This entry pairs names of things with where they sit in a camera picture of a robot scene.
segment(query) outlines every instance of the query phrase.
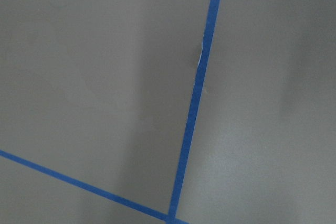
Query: vertical blue line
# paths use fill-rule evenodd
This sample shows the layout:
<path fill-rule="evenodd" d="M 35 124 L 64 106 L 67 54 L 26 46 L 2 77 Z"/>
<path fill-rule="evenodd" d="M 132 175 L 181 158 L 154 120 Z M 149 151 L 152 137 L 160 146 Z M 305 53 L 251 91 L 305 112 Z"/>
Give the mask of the vertical blue line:
<path fill-rule="evenodd" d="M 220 0 L 210 0 L 205 31 L 202 42 L 202 54 L 197 67 L 193 94 L 191 97 L 188 118 L 185 126 L 183 142 L 180 152 L 180 159 L 178 160 L 177 172 L 172 192 L 171 202 L 169 206 L 166 224 L 176 223 L 176 212 L 183 185 L 183 179 L 187 166 L 188 156 L 190 152 L 191 142 L 194 134 L 195 123 L 197 118 L 198 107 L 201 101 L 202 88 L 205 78 L 207 63 L 215 30 L 216 18 L 218 13 Z"/>

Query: gray floor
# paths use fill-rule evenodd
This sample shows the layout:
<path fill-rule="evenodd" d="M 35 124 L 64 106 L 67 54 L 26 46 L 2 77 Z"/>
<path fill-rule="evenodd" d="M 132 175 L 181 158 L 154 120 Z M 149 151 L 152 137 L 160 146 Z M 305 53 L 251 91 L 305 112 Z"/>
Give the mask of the gray floor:
<path fill-rule="evenodd" d="M 209 0 L 0 0 L 0 149 L 167 213 Z M 178 217 L 336 221 L 335 0 L 222 0 Z M 163 223 L 0 159 L 4 223 Z"/>

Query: thin blue line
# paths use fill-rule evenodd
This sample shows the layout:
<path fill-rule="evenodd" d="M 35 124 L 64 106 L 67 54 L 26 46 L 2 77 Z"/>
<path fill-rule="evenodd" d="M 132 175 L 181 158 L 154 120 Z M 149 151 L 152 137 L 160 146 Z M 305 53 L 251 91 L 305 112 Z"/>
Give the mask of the thin blue line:
<path fill-rule="evenodd" d="M 51 170 L 49 168 L 40 166 L 38 164 L 35 164 L 33 162 L 30 162 L 28 160 L 25 160 L 23 158 L 20 158 L 18 156 L 10 154 L 8 152 L 4 152 L 4 151 L 0 150 L 0 156 L 8 158 L 8 159 L 10 159 L 10 160 L 12 160 L 14 162 L 17 162 L 19 164 L 25 165 L 25 166 L 27 166 L 27 167 L 29 167 L 31 169 L 37 170 L 37 171 L 39 171 L 41 173 L 44 173 L 44 174 L 49 175 L 51 177 L 54 177 L 56 179 L 62 180 L 64 182 L 67 182 L 67 183 L 72 184 L 74 186 L 80 187 L 80 188 L 82 188 L 82 189 L 84 189 L 86 191 L 90 191 L 91 193 L 97 194 L 97 195 L 99 195 L 101 197 L 104 197 L 106 199 L 115 201 L 115 202 L 120 203 L 120 204 L 122 204 L 124 206 L 130 207 L 130 208 L 132 208 L 134 210 L 137 210 L 137 211 L 140 211 L 140 212 L 142 212 L 142 213 L 144 213 L 146 215 L 150 215 L 150 216 L 152 216 L 154 218 L 157 218 L 157 219 L 160 219 L 160 220 L 166 220 L 166 218 L 167 218 L 166 214 L 163 214 L 163 213 L 161 213 L 159 211 L 156 211 L 156 210 L 151 209 L 149 207 L 145 207 L 145 206 L 140 205 L 138 203 L 132 202 L 132 201 L 130 201 L 128 199 L 125 199 L 125 198 L 122 198 L 122 197 L 120 197 L 118 195 L 109 193 L 108 191 L 99 189 L 99 188 L 97 188 L 95 186 L 91 186 L 91 185 L 89 185 L 87 183 L 84 183 L 84 182 L 81 182 L 81 181 L 79 181 L 77 179 L 68 177 L 68 176 L 66 176 L 64 174 L 61 174 L 61 173 L 58 173 L 58 172 L 56 172 L 54 170 Z"/>
<path fill-rule="evenodd" d="M 183 185 L 183 179 L 188 162 L 191 142 L 194 134 L 195 123 L 197 118 L 198 107 L 201 101 L 202 88 L 205 78 L 205 72 L 207 63 L 209 60 L 209 54 L 215 30 L 216 18 L 218 13 L 220 0 L 210 0 L 205 31 L 202 42 L 202 54 L 197 67 L 193 94 L 191 97 L 188 118 L 185 126 L 185 132 L 183 136 L 183 143 L 180 152 L 180 159 L 178 161 L 177 172 L 174 182 L 174 188 L 172 192 L 171 202 L 168 211 L 168 217 L 166 224 L 174 224 L 176 222 L 176 212 L 178 203 L 180 201 L 180 195 Z"/>

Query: blue tape strip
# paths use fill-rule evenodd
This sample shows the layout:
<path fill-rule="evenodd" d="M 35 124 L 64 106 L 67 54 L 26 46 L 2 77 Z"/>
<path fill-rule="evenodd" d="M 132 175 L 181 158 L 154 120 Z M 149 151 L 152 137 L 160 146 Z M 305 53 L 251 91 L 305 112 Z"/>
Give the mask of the blue tape strip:
<path fill-rule="evenodd" d="M 135 202 L 132 202 L 128 199 L 125 199 L 125 198 L 122 198 L 118 195 L 115 195 L 115 194 L 112 194 L 112 193 L 109 193 L 108 191 L 105 191 L 105 190 L 102 190 L 102 189 L 99 189 L 95 186 L 91 186 L 89 184 L 86 184 L 84 182 L 81 182 L 77 179 L 74 179 L 74 178 L 71 178 L 71 177 L 68 177 L 66 175 L 63 175 L 61 173 L 58 173 L 54 170 L 51 170 L 49 168 L 46 168 L 46 167 L 43 167 L 43 166 L 40 166 L 38 164 L 35 164 L 33 162 L 30 162 L 28 160 L 25 160 L 23 158 L 20 158 L 18 156 L 15 156 L 13 154 L 10 154 L 8 152 L 4 152 L 2 150 L 0 150 L 0 156 L 2 157 L 5 157 L 5 158 L 8 158 L 14 162 L 17 162 L 19 164 L 22 164 L 22 165 L 25 165 L 31 169 L 34 169 L 34 170 L 37 170 L 41 173 L 44 173 L 44 174 L 47 174 L 51 177 L 54 177 L 56 179 L 59 179 L 59 180 L 62 180 L 64 182 L 67 182 L 69 184 L 72 184 L 74 186 L 77 186 L 77 187 L 80 187 L 86 191 L 90 191 L 91 193 L 94 193 L 94 194 L 97 194 L 101 197 L 104 197 L 106 199 L 109 199 L 109 200 L 112 200 L 112 201 L 115 201 L 117 203 L 120 203 L 124 206 L 127 206 L 127 207 L 130 207 L 134 210 L 137 210 L 137 211 L 140 211 L 146 215 L 150 215 L 154 218 L 157 218 L 157 219 L 160 219 L 160 220 L 166 220 L 167 218 L 167 215 L 166 214 L 163 214 L 161 212 L 158 212 L 154 209 L 151 209 L 149 207 L 145 207 L 143 205 L 140 205 L 138 203 L 135 203 Z"/>
<path fill-rule="evenodd" d="M 168 211 L 167 224 L 176 224 L 176 212 L 183 185 L 183 179 L 189 157 L 191 142 L 194 134 L 195 123 L 197 118 L 198 107 L 201 101 L 202 88 L 205 78 L 207 63 L 215 30 L 216 18 L 218 13 L 220 0 L 210 0 L 205 31 L 202 42 L 202 54 L 197 67 L 193 94 L 191 97 L 188 118 L 185 126 L 183 143 L 180 152 L 180 159 L 178 161 L 177 172 L 172 192 L 170 207 Z"/>

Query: blue tape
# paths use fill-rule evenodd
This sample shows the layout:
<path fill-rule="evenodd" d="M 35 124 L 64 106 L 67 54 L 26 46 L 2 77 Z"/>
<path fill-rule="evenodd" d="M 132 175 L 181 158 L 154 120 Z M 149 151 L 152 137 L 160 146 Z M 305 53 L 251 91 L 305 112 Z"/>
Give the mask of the blue tape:
<path fill-rule="evenodd" d="M 202 88 L 205 78 L 205 72 L 207 63 L 209 60 L 209 54 L 212 44 L 212 39 L 215 30 L 216 18 L 218 13 L 220 0 L 210 0 L 205 31 L 202 42 L 202 54 L 197 67 L 193 94 L 191 97 L 188 118 L 185 126 L 185 132 L 183 136 L 183 142 L 180 152 L 180 159 L 178 160 L 177 172 L 174 182 L 174 188 L 172 192 L 171 202 L 168 211 L 168 217 L 166 224 L 176 224 L 176 212 L 178 203 L 180 201 L 180 195 L 182 191 L 182 185 L 187 167 L 191 142 L 194 134 L 195 123 L 197 118 L 198 107 L 201 101 Z"/>
<path fill-rule="evenodd" d="M 109 193 L 108 191 L 99 189 L 99 188 L 97 188 L 95 186 L 91 186 L 91 185 L 89 185 L 87 183 L 84 183 L 84 182 L 81 182 L 81 181 L 79 181 L 77 179 L 68 177 L 68 176 L 66 176 L 64 174 L 61 174 L 61 173 L 58 173 L 58 172 L 56 172 L 54 170 L 51 170 L 49 168 L 40 166 L 38 164 L 35 164 L 33 162 L 30 162 L 28 160 L 25 160 L 23 158 L 20 158 L 18 156 L 10 154 L 8 152 L 4 152 L 4 151 L 0 150 L 0 156 L 8 158 L 8 159 L 10 159 L 10 160 L 12 160 L 14 162 L 17 162 L 19 164 L 25 165 L 25 166 L 27 166 L 27 167 L 29 167 L 31 169 L 37 170 L 37 171 L 39 171 L 41 173 L 44 173 L 44 174 L 49 175 L 51 177 L 54 177 L 56 179 L 62 180 L 64 182 L 67 182 L 67 183 L 72 184 L 74 186 L 77 186 L 79 188 L 82 188 L 82 189 L 84 189 L 86 191 L 89 191 L 91 193 L 97 194 L 97 195 L 99 195 L 101 197 L 104 197 L 106 199 L 115 201 L 115 202 L 120 203 L 120 204 L 122 204 L 124 206 L 130 207 L 130 208 L 132 208 L 134 210 L 137 210 L 137 211 L 140 211 L 140 212 L 142 212 L 142 213 L 144 213 L 146 215 L 150 215 L 150 216 L 152 216 L 154 218 L 157 218 L 157 219 L 160 219 L 160 220 L 166 220 L 166 218 L 167 218 L 166 214 L 163 214 L 163 213 L 161 213 L 159 211 L 156 211 L 156 210 L 151 209 L 149 207 L 145 207 L 145 206 L 140 205 L 138 203 L 132 202 L 132 201 L 130 201 L 128 199 L 125 199 L 125 198 L 122 198 L 122 197 L 120 197 L 118 195 Z"/>

